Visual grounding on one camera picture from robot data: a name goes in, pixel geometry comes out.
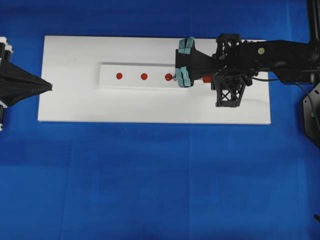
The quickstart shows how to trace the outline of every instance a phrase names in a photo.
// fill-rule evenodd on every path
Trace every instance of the cable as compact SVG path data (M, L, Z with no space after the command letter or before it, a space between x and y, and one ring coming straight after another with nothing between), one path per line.
M279 81L280 79L278 78L271 78L271 79L262 79L262 78L256 78L256 77L251 77L254 80L261 81L261 82L273 82L273 81Z
M310 101L310 104L311 104L312 111L313 111L314 116L315 116L316 125L318 126L318 129L319 129L319 131L320 131L320 124L319 124L318 116L317 116L316 110L315 110L315 108L314 108L314 103L312 102L309 93L308 93L302 86L300 86L299 84L296 84L296 85L297 85L302 91L304 91L304 93L308 96L309 101Z

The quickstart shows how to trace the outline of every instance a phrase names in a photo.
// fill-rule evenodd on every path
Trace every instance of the red dot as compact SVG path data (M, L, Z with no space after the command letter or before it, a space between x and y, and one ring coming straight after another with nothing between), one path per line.
M165 80L167 81L170 81L172 79L172 74L171 73L167 73L165 76L164 76Z
M146 73L142 73L141 74L141 79L142 80L147 80L147 78L148 78L148 75Z
M122 79L122 73L121 72L118 72L117 74L116 74L116 79Z
M204 77L202 78L202 81L203 81L205 84L209 84L209 83L211 83L212 79L213 79L213 76L212 76L212 75L208 75L208 76L204 76Z

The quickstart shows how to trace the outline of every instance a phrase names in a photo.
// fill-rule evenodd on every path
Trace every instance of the metal bracket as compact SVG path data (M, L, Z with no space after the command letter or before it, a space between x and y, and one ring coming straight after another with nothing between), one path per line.
M303 99L304 134L320 148L320 130L316 116L320 120L320 83L309 93L315 112L311 107L308 96Z

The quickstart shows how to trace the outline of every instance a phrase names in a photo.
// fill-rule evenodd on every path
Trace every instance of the blue fabric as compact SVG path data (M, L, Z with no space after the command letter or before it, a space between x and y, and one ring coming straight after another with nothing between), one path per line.
M303 0L11 0L0 13L12 62L37 75L45 35L309 40ZM318 240L303 96L271 83L272 124L254 126L45 123L38 97L19 102L0 133L0 239Z

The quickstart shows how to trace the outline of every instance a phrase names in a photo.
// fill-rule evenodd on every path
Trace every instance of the white platform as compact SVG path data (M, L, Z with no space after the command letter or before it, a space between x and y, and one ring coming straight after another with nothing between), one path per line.
M123 76L129 70L126 66L131 65L139 65L139 68L141 66L171 68L175 64L175 49L178 48L179 40L180 38L46 36L42 78L53 84L53 91L40 95L38 120L195 124L271 123L267 82L255 81L253 86L247 87L240 107L236 108L215 107L216 92L210 90L210 84L202 81L198 81L190 88L170 90L100 86L103 82L100 71L106 65L121 65ZM216 52L217 44L214 39L196 39L195 46L199 51L211 56ZM259 77L266 79L268 75L262 73Z

